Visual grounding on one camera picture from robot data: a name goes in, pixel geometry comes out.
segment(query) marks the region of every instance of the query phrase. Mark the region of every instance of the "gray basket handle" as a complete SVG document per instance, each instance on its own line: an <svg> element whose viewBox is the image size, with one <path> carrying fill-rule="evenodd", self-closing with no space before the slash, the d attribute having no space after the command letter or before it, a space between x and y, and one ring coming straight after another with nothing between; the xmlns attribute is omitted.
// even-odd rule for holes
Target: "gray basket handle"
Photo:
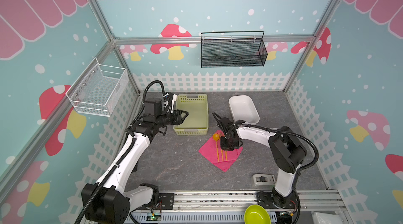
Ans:
<svg viewBox="0 0 403 224"><path fill-rule="evenodd" d="M199 98L199 94L186 94L187 98Z"/></svg>

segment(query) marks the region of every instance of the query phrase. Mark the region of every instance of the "green plastic basket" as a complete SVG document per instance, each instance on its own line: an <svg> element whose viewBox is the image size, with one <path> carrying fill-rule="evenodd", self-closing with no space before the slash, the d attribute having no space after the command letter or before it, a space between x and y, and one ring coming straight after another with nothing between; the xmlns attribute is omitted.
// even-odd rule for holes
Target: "green plastic basket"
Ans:
<svg viewBox="0 0 403 224"><path fill-rule="evenodd" d="M184 122L174 126L177 135L206 135L208 130L208 105L206 94L178 95L177 110L189 112Z"/></svg>

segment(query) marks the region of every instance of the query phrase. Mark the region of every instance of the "white picket fence print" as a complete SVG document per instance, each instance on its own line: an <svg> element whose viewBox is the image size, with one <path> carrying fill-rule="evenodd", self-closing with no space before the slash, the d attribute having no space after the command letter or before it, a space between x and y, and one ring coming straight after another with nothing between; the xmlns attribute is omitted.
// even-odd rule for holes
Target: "white picket fence print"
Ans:
<svg viewBox="0 0 403 224"><path fill-rule="evenodd" d="M201 73L194 75L190 73L189 75L185 75L182 73L181 75L177 75L174 73L172 76L166 73L165 75L157 74L156 76L151 73L146 76L141 74L137 76L133 74L134 79L136 80L136 84L139 89L143 90L150 82L153 80L161 80L164 83L165 90L170 91L228 91L228 90L242 90L242 91L254 91L254 90L283 90L288 79L290 78L290 73L283 75L279 73L275 75L271 73L270 75L266 75L263 73L262 75L258 75L255 73L254 75L250 75L247 73L246 75L242 75L239 73L238 75L234 75L230 73L229 75L218 75L214 73L210 75L207 73L206 75L201 75ZM150 91L160 91L161 88L158 85L152 86Z"/></svg>
<svg viewBox="0 0 403 224"><path fill-rule="evenodd" d="M365 205L367 196L358 192L358 181L350 178L350 166L343 165L343 154L335 151L336 142L330 141L330 132L324 130L325 123L319 121L320 114L315 114L315 106L311 106L311 99L307 98L307 92L304 92L303 88L303 85L300 86L300 80L295 80L287 96L304 135L318 147L318 164L327 184L340 192L354 221L360 221L362 224L370 221L375 224L378 214L368 210Z"/></svg>
<svg viewBox="0 0 403 224"><path fill-rule="evenodd" d="M83 208L81 200L82 189L87 183L95 183L112 163L113 156L119 146L119 141L124 134L126 121L129 119L130 112L136 101L135 97L134 89L129 83L120 97L115 110L108 118L108 124L103 125L104 132L99 134L99 143L94 144L94 155L88 156L88 166L82 168L84 176L81 181L75 183L77 187L75 195L67 198L70 206L65 213L59 215L61 224L74 223Z"/></svg>

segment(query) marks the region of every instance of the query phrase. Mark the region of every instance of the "white wire mesh basket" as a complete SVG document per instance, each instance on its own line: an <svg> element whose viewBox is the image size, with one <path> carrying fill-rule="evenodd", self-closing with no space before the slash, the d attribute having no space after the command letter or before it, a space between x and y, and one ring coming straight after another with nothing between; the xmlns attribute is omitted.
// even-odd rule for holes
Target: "white wire mesh basket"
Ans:
<svg viewBox="0 0 403 224"><path fill-rule="evenodd" d="M111 116L127 84L125 68L101 65L94 58L66 96L78 113Z"/></svg>

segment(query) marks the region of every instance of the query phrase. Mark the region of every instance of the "mushroom print wall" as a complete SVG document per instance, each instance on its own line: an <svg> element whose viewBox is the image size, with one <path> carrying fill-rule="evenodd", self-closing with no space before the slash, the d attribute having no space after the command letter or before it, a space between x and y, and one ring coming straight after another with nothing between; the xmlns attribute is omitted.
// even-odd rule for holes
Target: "mushroom print wall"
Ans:
<svg viewBox="0 0 403 224"><path fill-rule="evenodd" d="M48 92L47 98L57 99L50 90L43 95ZM64 119L54 133L56 138L49 139L0 207L1 223L74 223L82 209L82 188L86 183L94 183L114 159L130 121L134 92L128 84L110 117L83 116L71 110L65 117L67 126ZM72 118L73 115L83 118Z"/></svg>
<svg viewBox="0 0 403 224"><path fill-rule="evenodd" d="M403 222L402 4L344 0L287 93L357 224Z"/></svg>
<svg viewBox="0 0 403 224"><path fill-rule="evenodd" d="M87 0L0 0L0 29L2 174L106 38ZM46 144L47 155L86 125L85 117L69 112Z"/></svg>
<svg viewBox="0 0 403 224"><path fill-rule="evenodd" d="M98 0L117 37L157 37L169 24L193 36L212 30L312 34L328 1Z"/></svg>
<svg viewBox="0 0 403 224"><path fill-rule="evenodd" d="M120 50L139 89L161 80L166 90L283 90L303 51L288 50L297 43L266 43L270 58L263 67L201 68L196 44L121 45Z"/></svg>

